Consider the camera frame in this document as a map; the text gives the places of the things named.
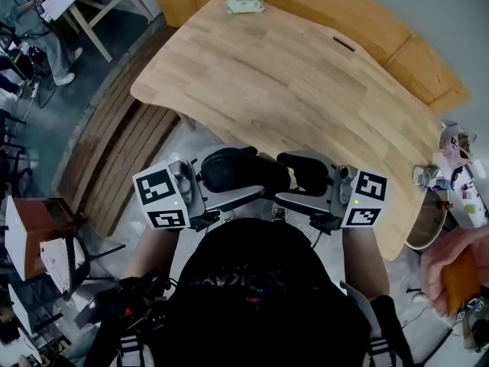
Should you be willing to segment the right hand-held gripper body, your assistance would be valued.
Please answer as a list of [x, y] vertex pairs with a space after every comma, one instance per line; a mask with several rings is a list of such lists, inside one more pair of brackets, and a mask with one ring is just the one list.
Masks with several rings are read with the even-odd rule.
[[371, 228], [382, 214], [387, 178], [352, 166], [338, 166], [325, 213], [310, 216], [309, 224], [319, 231]]

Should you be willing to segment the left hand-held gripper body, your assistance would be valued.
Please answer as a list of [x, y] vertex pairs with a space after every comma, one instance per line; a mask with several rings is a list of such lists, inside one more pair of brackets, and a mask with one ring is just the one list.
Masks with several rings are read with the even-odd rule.
[[[197, 160], [162, 161], [133, 176], [140, 208], [152, 229], [194, 229], [200, 231], [220, 220], [217, 209], [206, 209], [199, 187], [200, 164]], [[186, 204], [178, 180], [192, 182], [193, 201]]]

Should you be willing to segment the person's left forearm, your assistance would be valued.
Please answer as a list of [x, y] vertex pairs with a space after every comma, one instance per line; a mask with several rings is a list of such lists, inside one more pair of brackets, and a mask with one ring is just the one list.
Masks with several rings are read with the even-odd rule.
[[161, 277], [168, 278], [179, 236], [180, 230], [152, 229], [148, 226], [121, 277], [141, 278], [149, 271], [156, 270]]

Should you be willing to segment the person's right forearm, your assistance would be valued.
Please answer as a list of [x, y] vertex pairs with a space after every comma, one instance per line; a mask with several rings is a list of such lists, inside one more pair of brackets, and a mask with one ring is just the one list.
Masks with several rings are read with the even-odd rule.
[[387, 296], [390, 284], [373, 229], [342, 230], [345, 280], [367, 299]]

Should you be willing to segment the person's left hand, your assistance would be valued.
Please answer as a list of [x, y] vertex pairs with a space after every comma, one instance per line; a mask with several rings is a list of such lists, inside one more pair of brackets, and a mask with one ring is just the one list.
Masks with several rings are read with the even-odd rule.
[[178, 188], [183, 201], [189, 204], [193, 201], [192, 182], [189, 178], [183, 176], [178, 180]]

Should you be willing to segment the grey white packet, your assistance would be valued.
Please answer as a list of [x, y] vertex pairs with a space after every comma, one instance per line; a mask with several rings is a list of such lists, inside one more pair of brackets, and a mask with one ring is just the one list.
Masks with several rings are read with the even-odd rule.
[[436, 179], [440, 169], [438, 166], [415, 166], [413, 168], [413, 184], [418, 187], [428, 187], [430, 181]]

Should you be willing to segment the brown wooden slat boards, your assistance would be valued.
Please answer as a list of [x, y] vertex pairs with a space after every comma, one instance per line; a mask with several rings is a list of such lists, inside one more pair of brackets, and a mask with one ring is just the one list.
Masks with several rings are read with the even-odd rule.
[[163, 26], [144, 37], [108, 85], [100, 87], [60, 174], [58, 194], [101, 237], [115, 231], [134, 193], [133, 175], [151, 165], [180, 121], [175, 111], [130, 94], [133, 82], [175, 31]]

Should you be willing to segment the person's black shirt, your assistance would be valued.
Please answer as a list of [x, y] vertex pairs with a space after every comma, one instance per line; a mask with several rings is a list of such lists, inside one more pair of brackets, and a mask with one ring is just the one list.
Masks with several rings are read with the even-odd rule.
[[333, 282], [284, 221], [217, 226], [177, 283], [145, 322], [102, 321], [83, 367], [414, 367], [390, 295]]

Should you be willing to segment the pink cloth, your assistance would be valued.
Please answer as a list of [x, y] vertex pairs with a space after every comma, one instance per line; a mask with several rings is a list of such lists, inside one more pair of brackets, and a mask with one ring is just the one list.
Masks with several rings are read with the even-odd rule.
[[432, 248], [421, 255], [422, 292], [431, 307], [442, 316], [450, 316], [447, 312], [442, 269], [467, 247], [473, 249], [481, 286], [489, 284], [489, 225], [476, 229], [457, 227], [435, 241]]

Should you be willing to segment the white plastic bag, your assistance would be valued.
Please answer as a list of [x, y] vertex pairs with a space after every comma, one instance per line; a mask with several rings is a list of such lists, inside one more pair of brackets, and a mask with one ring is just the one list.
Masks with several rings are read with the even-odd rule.
[[471, 163], [472, 146], [477, 141], [477, 134], [459, 124], [447, 125], [442, 130], [439, 150], [452, 167], [460, 167]]

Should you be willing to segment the white side table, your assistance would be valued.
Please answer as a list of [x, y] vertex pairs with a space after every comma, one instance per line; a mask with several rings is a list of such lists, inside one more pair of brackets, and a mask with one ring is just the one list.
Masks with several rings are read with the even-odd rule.
[[[482, 226], [489, 225], [489, 212], [483, 201], [481, 191], [477, 188], [473, 174], [470, 172], [467, 165], [463, 165], [458, 169], [453, 168], [447, 160], [440, 154], [433, 158], [433, 163], [440, 169], [436, 179], [445, 179], [452, 182], [452, 189], [447, 190], [449, 194], [449, 202], [452, 208], [449, 212], [457, 224], [463, 229], [476, 229]], [[463, 184], [473, 182], [472, 199], [463, 200], [461, 196], [461, 187]], [[475, 204], [478, 206], [478, 211], [475, 214], [467, 214], [464, 212], [464, 205]]]

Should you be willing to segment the black chair white back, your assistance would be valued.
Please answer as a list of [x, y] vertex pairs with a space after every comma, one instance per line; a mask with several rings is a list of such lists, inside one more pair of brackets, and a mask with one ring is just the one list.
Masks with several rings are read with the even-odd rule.
[[86, 281], [113, 282], [115, 278], [111, 275], [92, 276], [92, 262], [124, 248], [122, 244], [102, 253], [90, 254], [75, 229], [68, 229], [62, 237], [40, 243], [40, 258], [62, 298], [69, 300]]

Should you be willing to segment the brown cabinet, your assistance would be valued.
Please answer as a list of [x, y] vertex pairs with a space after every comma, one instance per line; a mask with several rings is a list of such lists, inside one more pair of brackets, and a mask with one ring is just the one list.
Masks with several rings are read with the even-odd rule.
[[5, 248], [22, 281], [45, 272], [40, 244], [64, 236], [76, 216], [62, 198], [7, 197]]

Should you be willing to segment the orange cushion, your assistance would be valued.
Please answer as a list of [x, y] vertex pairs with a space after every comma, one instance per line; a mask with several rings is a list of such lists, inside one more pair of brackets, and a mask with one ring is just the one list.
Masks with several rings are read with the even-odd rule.
[[453, 262], [442, 269], [447, 312], [458, 312], [462, 306], [481, 291], [481, 280], [471, 247], [467, 247]]

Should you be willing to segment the large brown cardboard sheet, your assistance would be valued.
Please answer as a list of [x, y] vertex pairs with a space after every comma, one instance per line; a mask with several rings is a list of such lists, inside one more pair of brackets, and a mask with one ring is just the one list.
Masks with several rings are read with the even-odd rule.
[[[210, 0], [157, 0], [167, 23], [181, 27]], [[360, 44], [398, 83], [437, 113], [470, 94], [423, 37], [375, 0], [265, 0], [331, 27]]]

